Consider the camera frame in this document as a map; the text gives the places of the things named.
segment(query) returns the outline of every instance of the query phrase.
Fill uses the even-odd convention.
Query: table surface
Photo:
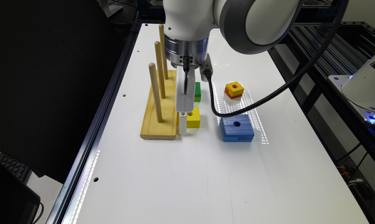
[[[257,108],[267,141],[256,130],[253,142],[223,142],[204,82],[199,129],[141,139],[158,39],[158,25],[142,26],[85,191],[69,209],[74,222],[368,223],[289,91]],[[254,101],[284,84],[267,52],[238,54],[219,30],[209,40],[215,82],[244,82]]]

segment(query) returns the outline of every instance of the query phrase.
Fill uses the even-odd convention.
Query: metal frame
[[[285,43],[300,64],[304,64],[317,51],[327,33],[328,29],[325,27],[294,27],[286,36]],[[308,112],[322,93],[375,161],[375,128],[368,128],[358,118],[349,102],[336,92],[327,78],[331,74],[352,75],[367,59],[367,56],[352,49],[343,38],[336,35],[322,58],[308,72],[315,82],[315,87],[301,108],[304,113]]]

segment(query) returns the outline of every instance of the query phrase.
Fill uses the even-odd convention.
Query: blue rectangular block
[[[254,138],[254,130],[247,114],[221,118],[220,127],[224,142],[251,142]]]

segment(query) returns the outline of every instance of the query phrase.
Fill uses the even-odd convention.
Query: yellow cube
[[[192,112],[187,113],[187,128],[200,128],[200,110],[194,107]]]
[[[231,97],[236,98],[243,95],[244,88],[238,82],[226,84],[225,93]]]

